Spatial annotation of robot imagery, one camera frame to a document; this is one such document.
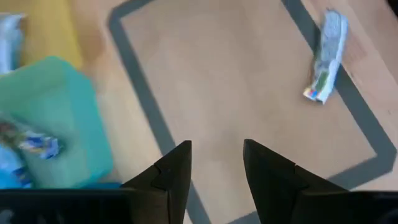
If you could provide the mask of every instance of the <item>yellow box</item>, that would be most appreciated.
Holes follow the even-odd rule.
[[[1,12],[22,12],[21,65],[58,56],[79,69],[83,59],[67,0],[0,0]]]

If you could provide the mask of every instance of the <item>teal plastic bin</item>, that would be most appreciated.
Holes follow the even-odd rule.
[[[36,187],[84,187],[113,168],[94,89],[66,61],[47,57],[0,77],[0,110],[65,142],[49,160],[23,152]]]

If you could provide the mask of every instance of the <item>gray tape border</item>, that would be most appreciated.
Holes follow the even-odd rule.
[[[147,116],[147,120],[154,133],[160,151],[164,155],[176,145],[121,24],[121,19],[124,16],[145,6],[151,1],[153,0],[132,0],[122,3],[112,10],[108,25],[114,43],[119,50],[123,65],[126,68],[130,81],[132,81],[132,85],[138,95],[142,109]],[[315,51],[320,30],[302,2],[300,0],[281,1],[310,48]],[[375,157],[329,178],[330,181],[346,189],[353,189],[390,172],[396,160],[397,149],[384,132],[378,120],[373,115],[373,112],[370,110],[343,67],[339,69],[335,86],[359,128],[361,128],[363,134],[376,153]],[[193,223],[211,223],[193,184],[191,184],[190,195],[188,196],[187,210]],[[256,212],[253,212],[232,223],[253,223],[258,221],[256,217]]]

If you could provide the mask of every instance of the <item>candy wrapper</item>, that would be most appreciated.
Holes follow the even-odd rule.
[[[347,18],[337,11],[327,10],[321,32],[320,46],[315,56],[313,82],[303,92],[308,99],[319,101],[322,104],[325,104],[328,99],[343,59],[347,33]]]
[[[61,148],[56,137],[38,132],[31,126],[2,113],[0,113],[0,142],[36,154],[41,159],[56,156]]]

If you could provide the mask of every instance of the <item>green container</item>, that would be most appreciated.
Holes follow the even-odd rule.
[[[23,152],[36,187],[84,187],[113,168],[94,89],[66,61],[47,57],[1,76],[0,110],[65,143],[49,160]]]

